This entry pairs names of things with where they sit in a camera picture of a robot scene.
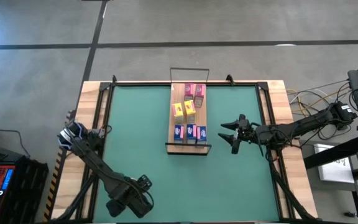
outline concrete floor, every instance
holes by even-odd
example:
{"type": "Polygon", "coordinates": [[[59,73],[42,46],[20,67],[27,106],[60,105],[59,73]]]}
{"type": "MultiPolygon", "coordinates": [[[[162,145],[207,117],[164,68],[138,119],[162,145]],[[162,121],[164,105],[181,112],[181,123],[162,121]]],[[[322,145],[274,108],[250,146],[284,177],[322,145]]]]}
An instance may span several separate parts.
{"type": "MultiPolygon", "coordinates": [[[[0,45],[90,44],[100,7],[77,0],[0,0],[0,45]]],[[[117,0],[107,5],[99,43],[356,39],[358,0],[117,0]]],[[[0,50],[0,128],[19,130],[32,158],[50,169],[56,134],[76,105],[89,52],[0,50]]],[[[235,79],[279,79],[303,90],[346,79],[348,70],[358,68],[358,45],[98,49],[89,79],[115,74],[119,80],[169,80],[170,67],[209,68],[210,79],[229,73],[235,79]]],[[[331,141],[355,136],[353,128],[331,141]]],[[[0,145],[22,152],[15,134],[0,133],[0,145]]],[[[322,219],[358,223],[342,216],[354,211],[350,192],[313,188],[313,196],[322,219]]]]}

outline yellow box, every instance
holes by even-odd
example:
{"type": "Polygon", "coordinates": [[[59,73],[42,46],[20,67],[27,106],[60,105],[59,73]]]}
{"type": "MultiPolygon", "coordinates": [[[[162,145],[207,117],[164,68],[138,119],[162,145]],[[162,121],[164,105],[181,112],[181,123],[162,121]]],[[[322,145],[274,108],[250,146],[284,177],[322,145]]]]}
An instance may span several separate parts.
{"type": "Polygon", "coordinates": [[[172,104],[172,114],[175,118],[176,123],[183,122],[183,108],[181,107],[181,103],[173,103],[172,104]]]}
{"type": "Polygon", "coordinates": [[[195,123],[196,119],[196,107],[194,106],[193,100],[185,101],[186,109],[186,120],[188,124],[195,123]]]}

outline small cardboard box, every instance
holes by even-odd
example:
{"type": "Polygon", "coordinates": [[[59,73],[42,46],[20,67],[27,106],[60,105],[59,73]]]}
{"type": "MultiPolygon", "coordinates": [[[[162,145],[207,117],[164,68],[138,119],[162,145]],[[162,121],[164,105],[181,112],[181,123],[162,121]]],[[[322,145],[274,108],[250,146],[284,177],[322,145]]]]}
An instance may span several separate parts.
{"type": "Polygon", "coordinates": [[[206,126],[198,126],[197,127],[197,142],[196,142],[196,144],[200,144],[200,145],[206,144],[206,126]]]}
{"type": "Polygon", "coordinates": [[[194,124],[196,120],[196,108],[193,100],[185,101],[186,120],[188,124],[194,124]]]}
{"type": "Polygon", "coordinates": [[[176,124],[175,130],[173,132],[173,142],[183,143],[184,134],[185,134],[185,127],[181,124],[176,124]]]}
{"type": "Polygon", "coordinates": [[[205,96],[205,85],[197,84],[196,85],[196,96],[194,97],[194,105],[198,108],[203,105],[203,100],[205,96]]]}
{"type": "Polygon", "coordinates": [[[185,84],[185,101],[192,100],[194,97],[194,84],[186,83],[185,84]]]}
{"type": "Polygon", "coordinates": [[[187,124],[187,144],[196,144],[197,140],[197,126],[195,124],[187,124]]]}
{"type": "Polygon", "coordinates": [[[184,116],[183,116],[183,108],[181,107],[181,103],[172,104],[172,114],[176,124],[180,124],[183,122],[184,116]]]}

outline wooden platform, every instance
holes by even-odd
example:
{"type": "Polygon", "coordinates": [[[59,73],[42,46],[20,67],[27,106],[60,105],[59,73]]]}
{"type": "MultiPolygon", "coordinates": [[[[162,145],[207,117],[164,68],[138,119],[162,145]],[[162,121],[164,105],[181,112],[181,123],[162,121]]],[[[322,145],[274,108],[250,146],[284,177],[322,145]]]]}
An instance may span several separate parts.
{"type": "MultiPolygon", "coordinates": [[[[196,92],[196,85],[193,85],[194,92],[196,92]]],[[[184,83],[172,83],[171,85],[171,103],[169,105],[169,132],[168,142],[173,143],[173,131],[175,128],[175,121],[172,115],[171,105],[173,103],[182,103],[185,99],[185,84],[184,83]]],[[[200,108],[196,108],[195,124],[197,126],[206,126],[206,94],[204,96],[203,104],[200,108]]],[[[186,143],[186,134],[184,135],[184,143],[186,143]]],[[[167,153],[170,154],[206,154],[209,151],[209,147],[196,147],[196,146],[167,146],[167,153]]]]}

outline green table surface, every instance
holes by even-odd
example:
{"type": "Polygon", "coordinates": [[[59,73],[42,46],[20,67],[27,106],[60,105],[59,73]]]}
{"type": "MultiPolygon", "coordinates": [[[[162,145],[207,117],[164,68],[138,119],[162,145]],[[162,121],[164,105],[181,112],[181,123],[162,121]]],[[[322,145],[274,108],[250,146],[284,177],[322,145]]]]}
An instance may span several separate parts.
{"type": "Polygon", "coordinates": [[[146,174],[155,206],[144,218],[129,208],[109,215],[109,197],[99,184],[95,223],[277,221],[278,213],[267,161],[255,144],[243,142],[237,155],[218,133],[234,133],[221,123],[240,113],[261,123],[255,88],[207,86],[207,156],[168,155],[170,86],[118,86],[114,89],[104,161],[116,172],[146,174]]]}

